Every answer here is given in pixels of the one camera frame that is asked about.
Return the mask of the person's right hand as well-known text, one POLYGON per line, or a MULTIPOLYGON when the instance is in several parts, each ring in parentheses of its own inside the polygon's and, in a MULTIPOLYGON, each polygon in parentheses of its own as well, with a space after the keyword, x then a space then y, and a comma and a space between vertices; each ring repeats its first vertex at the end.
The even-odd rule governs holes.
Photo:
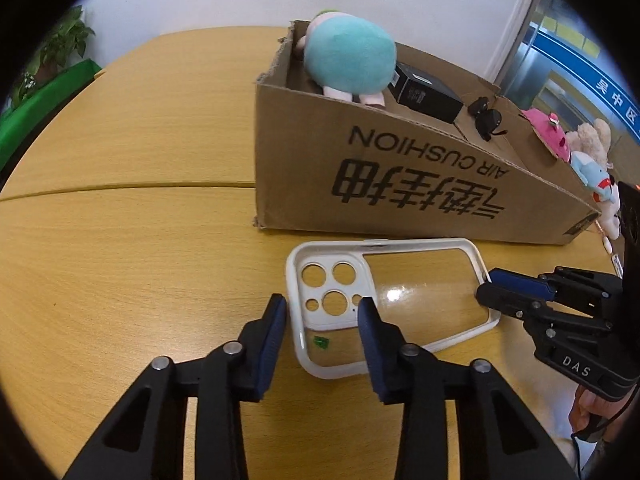
POLYGON ((598 415, 611 421, 602 434, 603 440, 608 443, 614 442, 638 403, 638 396, 634 397, 634 400, 618 419, 614 420, 613 417, 625 406, 630 398, 631 393, 628 393, 623 400, 608 402, 585 387, 578 386, 570 414, 568 414, 568 421, 572 431, 584 430, 589 424, 590 416, 598 415))

